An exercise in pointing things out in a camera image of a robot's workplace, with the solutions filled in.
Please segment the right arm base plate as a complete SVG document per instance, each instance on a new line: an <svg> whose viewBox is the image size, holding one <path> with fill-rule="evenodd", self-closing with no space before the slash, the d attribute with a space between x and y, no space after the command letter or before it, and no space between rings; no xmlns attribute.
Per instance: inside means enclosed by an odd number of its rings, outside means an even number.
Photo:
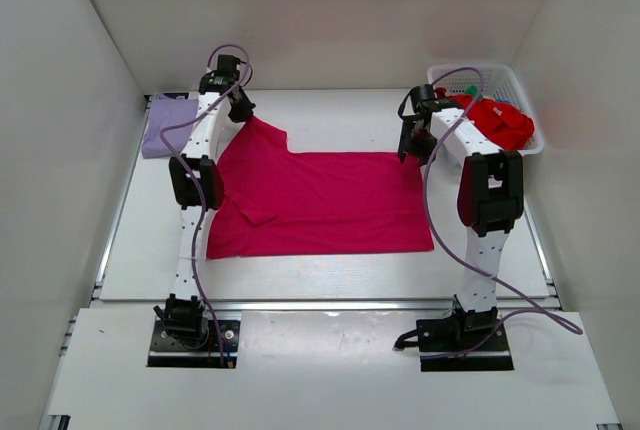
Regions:
<svg viewBox="0 0 640 430"><path fill-rule="evenodd" d="M513 371L506 331L498 329L463 332L453 317L419 319L414 329L401 334L394 351L416 348L421 372Z"/></svg>

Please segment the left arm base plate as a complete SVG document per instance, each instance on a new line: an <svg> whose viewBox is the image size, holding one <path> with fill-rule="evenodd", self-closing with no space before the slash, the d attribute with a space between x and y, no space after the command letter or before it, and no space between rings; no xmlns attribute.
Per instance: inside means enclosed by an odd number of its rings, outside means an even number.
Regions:
<svg viewBox="0 0 640 430"><path fill-rule="evenodd" d="M160 320L154 322L149 343L147 366L152 368L235 369L241 336L240 319L218 321L221 341L218 341L214 322L200 336L179 335L168 330Z"/></svg>

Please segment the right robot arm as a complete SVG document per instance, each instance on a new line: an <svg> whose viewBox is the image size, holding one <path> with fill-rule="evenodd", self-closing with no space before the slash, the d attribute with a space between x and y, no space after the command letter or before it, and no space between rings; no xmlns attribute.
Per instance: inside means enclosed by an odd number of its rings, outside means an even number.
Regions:
<svg viewBox="0 0 640 430"><path fill-rule="evenodd" d="M396 340L397 351L429 341L471 350L498 321L495 278L515 222L524 211L523 159L493 143L464 114L462 104L424 84L412 88L398 109L398 157L428 164L443 147L462 168L457 213L467 232L465 274L451 314L418 323Z"/></svg>

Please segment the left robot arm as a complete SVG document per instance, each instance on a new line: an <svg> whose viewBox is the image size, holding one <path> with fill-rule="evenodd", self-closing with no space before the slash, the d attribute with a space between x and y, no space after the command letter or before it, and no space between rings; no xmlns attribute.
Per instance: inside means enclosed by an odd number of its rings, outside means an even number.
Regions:
<svg viewBox="0 0 640 430"><path fill-rule="evenodd" d="M244 92L253 75L247 57L216 50L198 88L196 115L160 131L170 152L169 176L180 208L181 243L176 277L165 306L155 309L168 336L188 350L222 340L211 303L198 274L206 257L205 225L224 200L216 151L225 121L245 123L255 105Z"/></svg>

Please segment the pink t-shirt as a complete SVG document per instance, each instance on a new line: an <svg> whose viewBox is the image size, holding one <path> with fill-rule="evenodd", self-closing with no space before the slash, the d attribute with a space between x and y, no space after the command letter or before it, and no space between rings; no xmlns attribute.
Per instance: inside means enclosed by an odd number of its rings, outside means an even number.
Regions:
<svg viewBox="0 0 640 430"><path fill-rule="evenodd" d="M303 152L264 121L245 124L217 163L224 202L206 256L430 252L418 160L390 152Z"/></svg>

